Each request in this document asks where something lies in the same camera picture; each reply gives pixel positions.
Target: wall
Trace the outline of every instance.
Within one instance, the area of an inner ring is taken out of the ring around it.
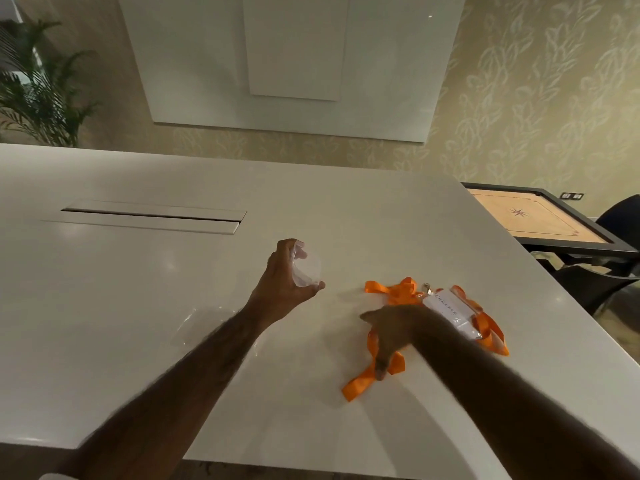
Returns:
[[[117,0],[17,2],[97,52],[85,147],[445,172],[585,192],[590,216],[640,190],[640,0],[468,0],[426,144],[155,125]]]

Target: plastic cup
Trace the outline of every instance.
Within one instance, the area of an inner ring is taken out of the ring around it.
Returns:
[[[291,275],[300,287],[316,285],[320,282],[320,258],[309,251],[304,242],[296,241],[291,250]]]

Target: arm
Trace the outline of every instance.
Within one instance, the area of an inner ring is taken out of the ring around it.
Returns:
[[[376,377],[411,343],[483,434],[512,478],[640,479],[594,430],[541,394],[425,306],[385,306],[361,318],[378,330]]]
[[[169,478],[255,339],[324,288],[293,283],[295,242],[278,243],[240,313],[109,418],[57,473],[78,480]]]

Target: electrical outlet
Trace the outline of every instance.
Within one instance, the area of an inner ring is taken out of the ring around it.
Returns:
[[[560,194],[561,200],[581,200],[584,197],[584,194],[580,194],[577,192],[562,192]]]

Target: id card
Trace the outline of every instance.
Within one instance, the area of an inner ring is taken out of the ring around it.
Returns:
[[[475,311],[450,290],[441,290],[425,298],[423,304],[449,320],[465,337],[476,340],[482,334],[473,325]]]

